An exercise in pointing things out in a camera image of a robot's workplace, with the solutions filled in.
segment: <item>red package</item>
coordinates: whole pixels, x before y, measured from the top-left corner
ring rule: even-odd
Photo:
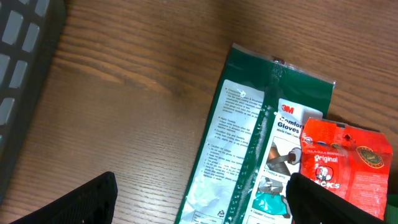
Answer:
[[[382,133],[310,118],[301,143],[301,174],[384,219],[392,147]]]

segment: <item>wood grain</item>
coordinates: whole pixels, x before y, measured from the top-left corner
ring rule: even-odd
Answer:
[[[70,0],[0,223],[104,171],[113,223],[172,223],[229,46],[337,80],[330,107],[384,132],[398,189],[398,2]]]

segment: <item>black object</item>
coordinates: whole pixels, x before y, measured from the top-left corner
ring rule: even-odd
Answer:
[[[0,203],[65,18],[63,0],[0,0]]]
[[[383,224],[302,174],[292,174],[286,198],[295,224]]]
[[[111,224],[118,196],[112,172],[105,172],[13,224]]]

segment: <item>plastic packaging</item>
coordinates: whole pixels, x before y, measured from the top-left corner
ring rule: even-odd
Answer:
[[[225,223],[292,223],[285,188],[300,169],[300,134],[309,117],[326,116],[334,82],[290,68],[271,65]]]
[[[301,174],[384,219],[392,147],[382,133],[310,119],[301,139]]]
[[[252,134],[259,135],[255,127],[260,111],[266,111],[262,108],[264,92],[274,100],[269,104],[276,105],[274,108],[279,98],[298,103],[308,98],[309,106],[321,108],[319,111],[326,114],[333,87],[333,82],[305,75],[290,65],[281,65],[278,60],[234,44],[213,98],[175,223],[224,222]]]

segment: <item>white label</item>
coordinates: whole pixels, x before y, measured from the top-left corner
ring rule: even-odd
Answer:
[[[180,223],[222,223],[264,92],[225,80]]]
[[[243,223],[292,223],[286,184],[300,169],[300,134],[309,117],[322,118],[322,112],[279,100],[278,113]]]

